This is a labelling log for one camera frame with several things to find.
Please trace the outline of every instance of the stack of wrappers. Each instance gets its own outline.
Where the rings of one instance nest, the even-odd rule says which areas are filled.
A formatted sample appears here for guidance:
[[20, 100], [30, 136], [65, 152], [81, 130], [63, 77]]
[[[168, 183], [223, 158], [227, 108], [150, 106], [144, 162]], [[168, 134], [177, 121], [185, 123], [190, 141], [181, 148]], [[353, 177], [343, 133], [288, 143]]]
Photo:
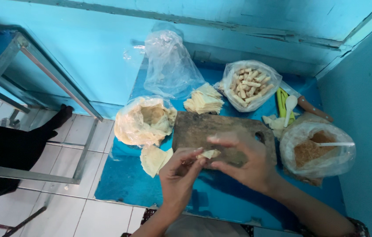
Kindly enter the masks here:
[[184, 101], [183, 105], [189, 112], [216, 113], [219, 114], [224, 101], [222, 95], [218, 93], [209, 83], [205, 83], [192, 92], [192, 98]]

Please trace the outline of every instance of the hand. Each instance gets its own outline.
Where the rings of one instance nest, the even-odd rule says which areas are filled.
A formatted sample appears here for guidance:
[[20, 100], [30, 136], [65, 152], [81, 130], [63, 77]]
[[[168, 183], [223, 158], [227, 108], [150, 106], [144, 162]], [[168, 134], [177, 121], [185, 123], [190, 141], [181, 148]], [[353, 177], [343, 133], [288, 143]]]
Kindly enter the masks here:
[[203, 148], [179, 148], [160, 170], [163, 195], [161, 209], [177, 218], [186, 208], [192, 195], [192, 186], [207, 159], [196, 159]]
[[280, 179], [275, 170], [276, 161], [267, 159], [265, 145], [254, 137], [246, 133], [222, 132], [209, 136], [207, 141], [225, 147], [235, 147], [247, 156], [248, 161], [241, 168], [225, 162], [213, 162], [211, 167], [230, 175], [249, 188], [266, 194]]

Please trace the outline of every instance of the white plastic spoon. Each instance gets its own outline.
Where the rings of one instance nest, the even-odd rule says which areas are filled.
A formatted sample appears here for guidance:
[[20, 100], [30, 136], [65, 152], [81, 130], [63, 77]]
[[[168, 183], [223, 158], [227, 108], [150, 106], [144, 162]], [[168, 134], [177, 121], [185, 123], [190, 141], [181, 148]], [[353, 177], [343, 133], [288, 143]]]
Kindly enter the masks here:
[[354, 143], [317, 143], [318, 146], [332, 146], [332, 145], [354, 145]]
[[287, 125], [289, 124], [290, 115], [293, 112], [293, 109], [296, 107], [296, 105], [297, 105], [297, 97], [295, 97], [294, 95], [290, 95], [285, 100], [286, 115], [285, 115], [284, 127], [287, 127]]

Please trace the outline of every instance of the blue wall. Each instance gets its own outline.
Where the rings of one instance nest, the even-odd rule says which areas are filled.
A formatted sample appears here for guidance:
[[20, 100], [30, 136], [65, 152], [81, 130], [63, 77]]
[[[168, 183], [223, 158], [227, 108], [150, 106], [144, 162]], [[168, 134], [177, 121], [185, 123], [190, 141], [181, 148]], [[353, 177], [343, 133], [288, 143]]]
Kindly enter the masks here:
[[[278, 27], [281, 30], [300, 32], [313, 37], [331, 38], [342, 38], [372, 11], [372, 1], [365, 1], [365, 4], [356, 7], [336, 0], [317, 5], [315, 2], [317, 1], [302, 5], [295, 1], [285, 1], [278, 3], [276, 8], [274, 3], [253, 5], [250, 1], [235, 3], [236, 7], [227, 1], [223, 3], [188, 1], [182, 4], [177, 1], [137, 1], [136, 9], [153, 11], [154, 8], [158, 8], [159, 12], [165, 14], [200, 16], [201, 19], [246, 23], [257, 27]], [[133, 4], [132, 1], [103, 0], [90, 3], [113, 4], [126, 8]], [[348, 13], [336, 17], [343, 11]], [[302, 19], [303, 14], [310, 20]], [[343, 28], [336, 27], [344, 18], [347, 20], [346, 24], [342, 25]], [[316, 75], [343, 53], [298, 41], [289, 43], [254, 37], [233, 30], [173, 24], [155, 19], [9, 0], [0, 0], [0, 24], [19, 25], [24, 28], [67, 73], [88, 100], [109, 105], [125, 105], [136, 79], [138, 67], [126, 65], [123, 52], [132, 45], [143, 42], [153, 29], [166, 28], [166, 25], [175, 27], [183, 33], [185, 45], [191, 56], [197, 60], [226, 63], [256, 59], [279, 72]], [[331, 30], [336, 32], [331, 35], [327, 32]], [[26, 90], [57, 96], [65, 95], [24, 55], [17, 56], [15, 63], [6, 71], [6, 75]]]
[[372, 12], [372, 0], [77, 0], [342, 41]]
[[318, 84], [325, 111], [357, 147], [353, 169], [340, 176], [347, 213], [372, 235], [372, 34]]

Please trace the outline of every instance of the left hand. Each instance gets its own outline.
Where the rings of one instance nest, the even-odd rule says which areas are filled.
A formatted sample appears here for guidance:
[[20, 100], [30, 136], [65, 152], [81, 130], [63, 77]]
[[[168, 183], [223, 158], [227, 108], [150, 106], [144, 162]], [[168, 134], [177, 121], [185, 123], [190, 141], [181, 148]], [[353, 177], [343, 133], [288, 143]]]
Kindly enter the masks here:
[[192, 186], [207, 159], [196, 159], [203, 148], [179, 148], [160, 170], [163, 195], [161, 209], [176, 219], [186, 208], [192, 195]]

